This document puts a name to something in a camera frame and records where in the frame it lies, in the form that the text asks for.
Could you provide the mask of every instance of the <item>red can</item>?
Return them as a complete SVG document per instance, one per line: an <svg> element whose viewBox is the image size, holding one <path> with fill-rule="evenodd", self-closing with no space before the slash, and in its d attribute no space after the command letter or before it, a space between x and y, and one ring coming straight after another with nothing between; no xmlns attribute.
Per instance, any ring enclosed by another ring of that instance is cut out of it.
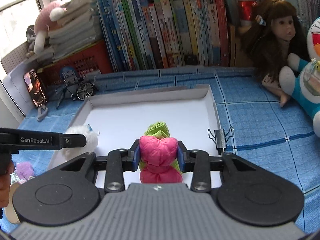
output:
<svg viewBox="0 0 320 240"><path fill-rule="evenodd" d="M252 19L252 7L257 4L256 0L239 0L239 15L242 26L251 25Z"/></svg>

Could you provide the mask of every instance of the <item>metal screw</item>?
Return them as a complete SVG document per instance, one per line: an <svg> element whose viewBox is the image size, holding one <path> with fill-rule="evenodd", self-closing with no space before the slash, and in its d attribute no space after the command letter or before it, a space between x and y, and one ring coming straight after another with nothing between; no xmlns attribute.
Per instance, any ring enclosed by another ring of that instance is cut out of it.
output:
<svg viewBox="0 0 320 240"><path fill-rule="evenodd" d="M156 190L156 191L159 191L159 190L162 189L162 187L160 185L157 185L157 186L153 187L153 189Z"/></svg>
<svg viewBox="0 0 320 240"><path fill-rule="evenodd" d="M121 183L119 183L119 182L110 182L107 185L107 189L112 190L112 191L119 190L120 188L121 188Z"/></svg>
<svg viewBox="0 0 320 240"><path fill-rule="evenodd" d="M205 189L207 189L207 186L208 186L208 183L201 181L201 182L197 182L195 184L194 188L197 190L205 190Z"/></svg>

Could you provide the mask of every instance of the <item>hair clip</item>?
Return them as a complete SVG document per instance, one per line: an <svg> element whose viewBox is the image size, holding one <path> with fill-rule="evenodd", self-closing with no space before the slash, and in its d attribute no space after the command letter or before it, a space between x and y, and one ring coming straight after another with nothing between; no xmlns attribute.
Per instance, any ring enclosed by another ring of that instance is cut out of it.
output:
<svg viewBox="0 0 320 240"><path fill-rule="evenodd" d="M262 26L266 26L267 25L266 21L262 18L261 15L257 15L256 21L257 21L258 24L260 24Z"/></svg>

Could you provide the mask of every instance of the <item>green cloth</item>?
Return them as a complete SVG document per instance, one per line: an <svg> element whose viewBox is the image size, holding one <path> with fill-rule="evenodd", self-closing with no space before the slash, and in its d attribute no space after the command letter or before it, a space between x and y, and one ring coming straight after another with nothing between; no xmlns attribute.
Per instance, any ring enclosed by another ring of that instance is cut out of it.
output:
<svg viewBox="0 0 320 240"><path fill-rule="evenodd" d="M156 122L149 126L148 130L144 133L146 136L154 136L159 140L170 137L169 129L165 122Z"/></svg>
<svg viewBox="0 0 320 240"><path fill-rule="evenodd" d="M159 140L163 138L170 137L169 129L165 122L156 122L149 126L148 130L144 133L145 136L153 136L158 138ZM177 171L180 171L178 160L175 159L171 166L175 168ZM140 161L139 168L142 171L143 168L146 167L146 164L143 161Z"/></svg>

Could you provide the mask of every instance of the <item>blue tablecloth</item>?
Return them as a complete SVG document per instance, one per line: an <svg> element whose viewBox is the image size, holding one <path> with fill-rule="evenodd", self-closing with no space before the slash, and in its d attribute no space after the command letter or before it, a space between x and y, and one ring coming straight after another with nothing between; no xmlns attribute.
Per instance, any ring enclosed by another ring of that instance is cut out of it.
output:
<svg viewBox="0 0 320 240"><path fill-rule="evenodd" d="M234 127L228 150L296 184L305 195L305 206L296 222L305 232L320 226L320 139L314 135L312 121L291 100L280 108L278 98L252 77L252 69L183 67L135 71L97 76L100 94L129 90L209 84L217 104L221 126ZM64 132L82 106L65 100L59 110L48 104L49 114L36 121L36 109L21 123L20 129ZM20 151L15 162L30 161L36 175L43 173L53 151ZM14 229L5 218L1 228Z"/></svg>

